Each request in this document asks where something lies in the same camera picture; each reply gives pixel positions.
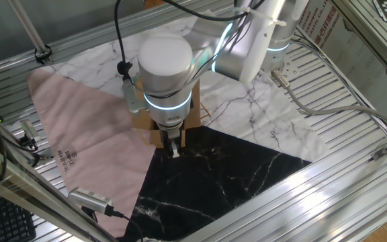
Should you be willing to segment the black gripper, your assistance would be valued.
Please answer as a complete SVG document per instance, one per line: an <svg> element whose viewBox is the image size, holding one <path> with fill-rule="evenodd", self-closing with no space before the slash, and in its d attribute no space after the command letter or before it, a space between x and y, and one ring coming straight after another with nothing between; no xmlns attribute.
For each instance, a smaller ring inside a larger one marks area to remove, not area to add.
<svg viewBox="0 0 387 242"><path fill-rule="evenodd" d="M165 126L159 124L159 130L161 131L161 136L165 139L165 149L169 157L180 157L182 144L182 127L182 122L172 126ZM172 138L174 138L175 148L173 148Z"/></svg>

